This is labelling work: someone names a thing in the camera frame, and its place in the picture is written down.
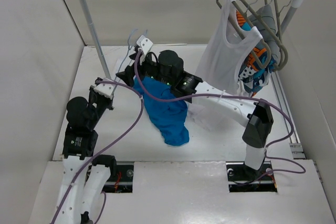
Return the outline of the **blue t shirt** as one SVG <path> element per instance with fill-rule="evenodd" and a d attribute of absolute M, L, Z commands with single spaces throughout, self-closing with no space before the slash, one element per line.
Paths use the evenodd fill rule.
<path fill-rule="evenodd" d="M 170 86 L 165 83 L 145 77 L 142 80 L 142 84 L 149 93 L 159 99 L 169 100 L 175 98 L 170 92 Z M 189 142 L 189 132 L 185 127 L 188 111 L 185 101 L 159 102 L 143 91 L 137 79 L 134 80 L 133 88 L 143 96 L 144 106 L 149 119 L 161 132 L 165 144 L 182 146 Z"/>

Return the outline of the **light blue wire hanger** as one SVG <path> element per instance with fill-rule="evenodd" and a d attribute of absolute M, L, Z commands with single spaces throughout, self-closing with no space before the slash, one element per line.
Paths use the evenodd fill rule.
<path fill-rule="evenodd" d="M 133 35 L 135 32 L 137 32 L 138 30 L 139 30 L 138 28 L 135 28 L 135 29 L 133 29 L 133 30 L 130 32 L 130 34 L 129 34 L 129 36 L 128 36 L 128 39 L 127 39 L 127 53 L 126 53 L 126 55 L 124 56 L 124 58 L 122 59 L 122 61 L 120 62 L 119 66 L 118 66 L 118 70 L 116 71 L 116 73 L 120 72 L 121 67 L 123 66 L 125 60 L 126 60 L 127 57 L 129 56 L 129 53 L 130 53 L 131 49 L 133 48 L 133 46 L 131 45 L 130 40 L 131 40 L 131 38 L 132 38 L 132 35 Z M 143 32 L 142 35 L 145 36 L 145 35 L 147 35 L 147 33 L 148 33 L 148 29 L 146 29 L 146 30 Z M 114 97 L 114 93 L 115 93 L 115 90 L 116 90 L 116 89 L 117 89 L 117 86 L 114 86 L 113 91 L 112 91 L 112 96 L 113 96 L 113 97 Z"/>

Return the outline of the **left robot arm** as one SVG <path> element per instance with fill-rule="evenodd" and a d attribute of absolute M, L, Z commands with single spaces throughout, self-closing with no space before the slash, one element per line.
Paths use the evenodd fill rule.
<path fill-rule="evenodd" d="M 105 183 L 117 175 L 114 156 L 94 155 L 95 127 L 105 110 L 113 110 L 112 91 L 109 84 L 91 86 L 89 98 L 75 97 L 67 103 L 63 175 L 51 223 L 92 223 L 94 204 Z"/>

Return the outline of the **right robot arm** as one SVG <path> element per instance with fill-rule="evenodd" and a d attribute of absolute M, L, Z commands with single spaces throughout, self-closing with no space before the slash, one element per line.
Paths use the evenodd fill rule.
<path fill-rule="evenodd" d="M 183 59 L 172 50 L 156 55 L 136 48 L 130 59 L 133 64 L 116 73 L 116 77 L 126 85 L 139 87 L 145 96 L 155 102 L 200 105 L 243 126 L 242 139 L 246 144 L 243 173 L 250 179 L 261 174 L 266 157 L 266 140 L 274 122 L 268 102 L 219 91 L 185 71 Z"/>

